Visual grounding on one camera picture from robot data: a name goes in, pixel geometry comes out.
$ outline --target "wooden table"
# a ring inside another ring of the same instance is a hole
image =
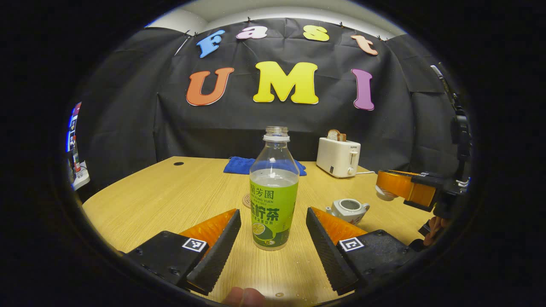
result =
[[[184,162],[181,166],[174,162]],[[302,162],[292,230],[286,247],[263,251],[254,246],[250,209],[242,203],[249,192],[248,175],[223,173],[228,160],[172,157],[134,173],[93,195],[83,209],[114,248],[129,252],[160,231],[180,233],[232,208],[241,211],[241,230],[224,270],[208,298],[221,302],[231,287],[252,287],[268,306],[309,306],[338,298],[305,225],[307,208],[325,210],[332,201],[354,198],[370,210],[358,226],[383,229],[405,244],[423,238],[418,229],[432,213],[404,205],[400,197],[385,202],[376,196],[376,174],[337,179]],[[359,172],[366,169],[359,167]]]

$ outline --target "black fabric curtain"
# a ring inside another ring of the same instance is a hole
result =
[[[327,42],[303,36],[306,25],[327,29]],[[265,26],[267,36],[240,40],[242,29]],[[219,48],[200,58],[196,45],[219,29]],[[371,56],[351,38],[361,35],[378,51]],[[315,105],[254,102],[260,71],[275,61],[288,74],[299,62],[314,63]],[[96,190],[171,156],[258,156],[266,126],[287,126],[296,160],[315,161],[318,138],[329,129],[361,143],[359,165],[371,169],[430,171],[451,175],[456,147],[449,120],[454,112],[430,69],[434,59],[402,35],[384,42],[369,34],[306,19],[264,19],[212,29],[196,37],[146,28],[129,38],[82,86],[76,127],[80,159]],[[192,73],[207,70],[201,92],[216,84],[215,70],[233,67],[222,98],[206,106],[186,101]],[[351,69],[370,73],[374,110],[355,108],[357,83]]]

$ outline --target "letter m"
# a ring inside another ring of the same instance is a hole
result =
[[[314,94],[314,72],[317,66],[313,63],[297,63],[292,71],[285,75],[277,62],[259,62],[256,68],[260,70],[258,93],[254,95],[255,102],[272,102],[275,96],[271,93],[271,85],[281,101],[285,101],[290,91],[296,86],[290,97],[295,103],[317,104],[318,97]]]

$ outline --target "white ceiling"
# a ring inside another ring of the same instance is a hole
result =
[[[227,15],[267,7],[317,8],[366,21],[395,36],[405,33],[389,20],[348,0],[197,0],[182,6],[181,9],[197,14],[206,21],[214,21]]]

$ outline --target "green bottle label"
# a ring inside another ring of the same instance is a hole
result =
[[[252,236],[261,246],[277,247],[288,240],[296,205],[298,183],[266,187],[250,181]]]

